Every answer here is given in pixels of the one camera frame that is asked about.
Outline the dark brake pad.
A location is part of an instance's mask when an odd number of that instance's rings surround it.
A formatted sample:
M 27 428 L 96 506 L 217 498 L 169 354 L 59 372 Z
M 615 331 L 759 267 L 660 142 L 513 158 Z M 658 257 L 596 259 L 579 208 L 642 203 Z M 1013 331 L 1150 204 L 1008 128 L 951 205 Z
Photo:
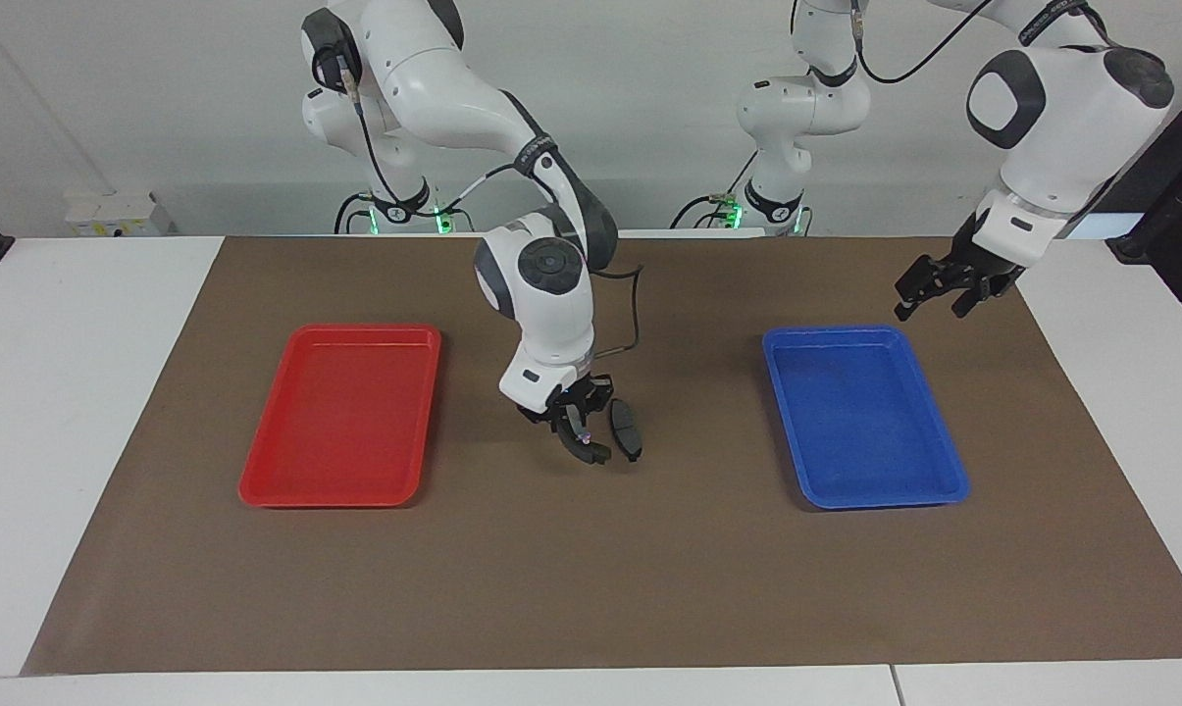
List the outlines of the dark brake pad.
M 642 455 L 642 435 L 635 413 L 625 399 L 612 399 L 608 407 L 610 433 L 628 462 L 636 462 Z

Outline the blue plastic tray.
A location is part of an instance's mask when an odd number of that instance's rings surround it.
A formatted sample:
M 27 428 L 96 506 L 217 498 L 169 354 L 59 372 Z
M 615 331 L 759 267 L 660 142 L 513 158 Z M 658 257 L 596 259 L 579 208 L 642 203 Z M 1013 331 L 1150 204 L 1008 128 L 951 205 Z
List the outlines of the blue plastic tray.
M 928 509 L 970 496 L 900 328 L 774 328 L 762 354 L 798 487 L 816 509 Z

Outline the brown table mat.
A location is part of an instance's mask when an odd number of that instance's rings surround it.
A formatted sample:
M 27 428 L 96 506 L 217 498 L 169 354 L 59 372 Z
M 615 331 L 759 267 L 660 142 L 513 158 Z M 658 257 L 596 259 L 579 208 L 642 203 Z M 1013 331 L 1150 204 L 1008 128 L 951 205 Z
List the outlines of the brown table mat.
M 965 501 L 820 511 L 798 491 L 764 333 L 890 325 L 936 238 L 623 241 L 642 344 L 603 367 L 644 452 L 595 468 L 500 396 L 518 333 L 474 247 L 228 238 L 22 672 L 1182 658 L 1182 574 L 1021 294 L 903 328 Z M 243 504 L 290 335 L 388 322 L 443 335 L 413 504 Z

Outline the red plastic tray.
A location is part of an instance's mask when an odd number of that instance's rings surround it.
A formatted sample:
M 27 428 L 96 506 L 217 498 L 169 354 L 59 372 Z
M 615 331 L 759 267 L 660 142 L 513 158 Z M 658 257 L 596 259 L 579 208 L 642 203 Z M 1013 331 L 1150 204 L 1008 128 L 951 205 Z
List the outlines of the red plastic tray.
M 290 336 L 239 497 L 253 509 L 401 509 L 418 491 L 442 336 L 309 325 Z

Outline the white wall socket box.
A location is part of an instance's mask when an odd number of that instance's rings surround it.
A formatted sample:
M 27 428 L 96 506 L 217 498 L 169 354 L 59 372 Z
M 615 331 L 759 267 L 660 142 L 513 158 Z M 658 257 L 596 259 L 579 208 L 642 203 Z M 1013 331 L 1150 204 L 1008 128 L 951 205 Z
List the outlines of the white wall socket box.
M 69 197 L 63 224 L 74 237 L 169 237 L 177 231 L 152 192 Z

